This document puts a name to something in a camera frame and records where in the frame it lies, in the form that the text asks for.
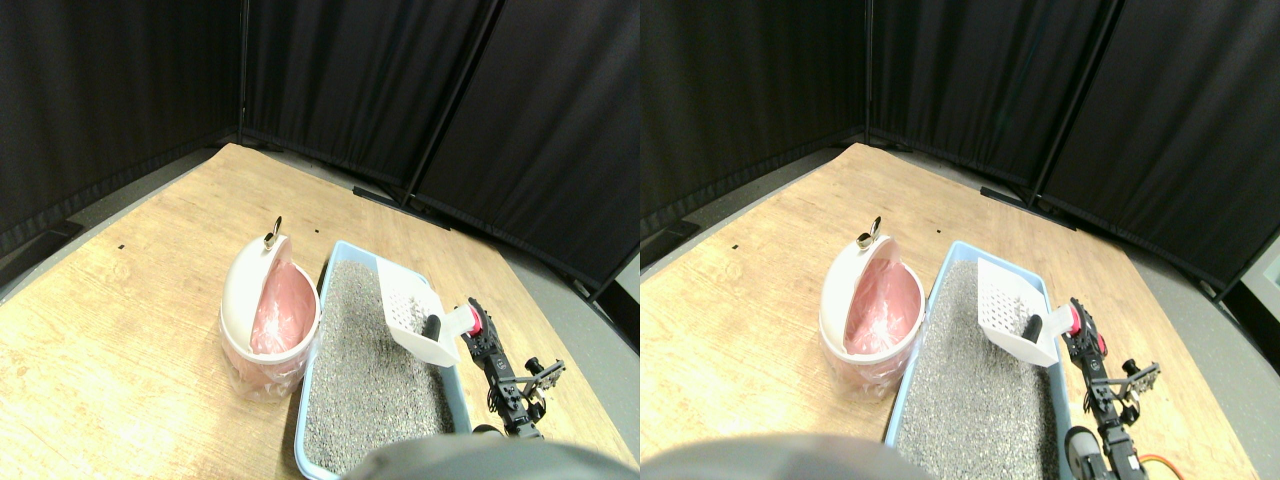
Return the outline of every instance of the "black backdrop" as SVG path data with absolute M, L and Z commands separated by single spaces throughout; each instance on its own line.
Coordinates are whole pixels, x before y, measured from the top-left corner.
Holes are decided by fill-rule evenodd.
M 246 134 L 407 188 L 485 3 L 250 1 Z
M 1100 6 L 877 1 L 872 133 L 1032 186 L 1083 74 Z
M 861 1 L 643 9 L 641 236 L 861 132 Z
M 1280 4 L 1124 4 L 1044 198 L 1225 288 L 1280 225 Z
M 234 129 L 239 10 L 0 3 L 0 255 Z
M 417 197 L 600 288 L 639 244 L 639 5 L 509 1 Z

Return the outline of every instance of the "dark blurry object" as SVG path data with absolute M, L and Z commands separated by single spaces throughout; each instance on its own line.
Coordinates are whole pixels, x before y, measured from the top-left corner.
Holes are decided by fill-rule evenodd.
M 379 448 L 347 480 L 639 479 L 627 466 L 585 448 L 490 435 L 436 435 Z
M 698 443 L 663 452 L 645 462 L 641 470 L 645 479 L 929 479 L 883 443 L 809 434 Z

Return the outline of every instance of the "wooden surface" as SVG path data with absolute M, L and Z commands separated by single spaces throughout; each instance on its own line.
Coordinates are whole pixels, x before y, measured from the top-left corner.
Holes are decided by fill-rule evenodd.
M 493 247 L 229 145 L 0 306 L 0 476 L 300 476 L 297 394 L 238 398 L 216 325 L 232 259 L 276 215 L 314 279 L 346 239 L 426 275 L 445 307 L 479 298 L 513 361 L 568 365 L 539 424 L 547 438 L 635 465 Z M 500 426 L 481 370 L 458 369 L 471 421 Z
M 1156 298 L 1117 246 L 982 197 L 977 191 L 855 145 L 731 221 L 641 285 L 641 460 L 672 447 L 765 431 L 882 439 L 893 396 L 835 397 L 820 355 L 818 303 L 832 260 L 878 216 L 925 291 L 963 239 L 1038 273 L 1056 307 L 1079 298 L 1120 364 L 1160 362 L 1128 431 L 1188 477 L 1256 477 Z M 1075 425 L 1084 385 L 1066 366 Z M 1151 467 L 1153 477 L 1167 472 Z

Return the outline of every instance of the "cable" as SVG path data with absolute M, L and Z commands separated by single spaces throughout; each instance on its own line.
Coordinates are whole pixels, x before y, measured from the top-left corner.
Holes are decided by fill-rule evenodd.
M 1174 463 L 1171 463 L 1169 461 L 1169 458 L 1165 458 L 1165 457 L 1161 457 L 1161 456 L 1153 454 L 1153 453 L 1148 453 L 1148 454 L 1138 457 L 1138 463 L 1147 463 L 1147 462 L 1165 463 L 1165 466 L 1169 467 L 1169 470 L 1174 471 L 1174 476 L 1176 476 L 1178 480 L 1184 480 L 1183 472 L 1178 471 L 1178 467 L 1175 467 Z

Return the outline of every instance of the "litter scoop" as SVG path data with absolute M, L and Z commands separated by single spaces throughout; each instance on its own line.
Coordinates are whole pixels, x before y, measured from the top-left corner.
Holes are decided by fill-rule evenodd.
M 480 333 L 480 314 L 470 303 L 444 314 L 440 296 L 412 270 L 378 259 L 383 312 L 392 338 L 424 362 L 451 367 L 458 364 L 454 338 Z
M 1042 367 L 1059 362 L 1057 337 L 1071 328 L 1070 305 L 1052 314 L 1044 296 L 1018 274 L 978 260 L 978 324 L 991 343 Z

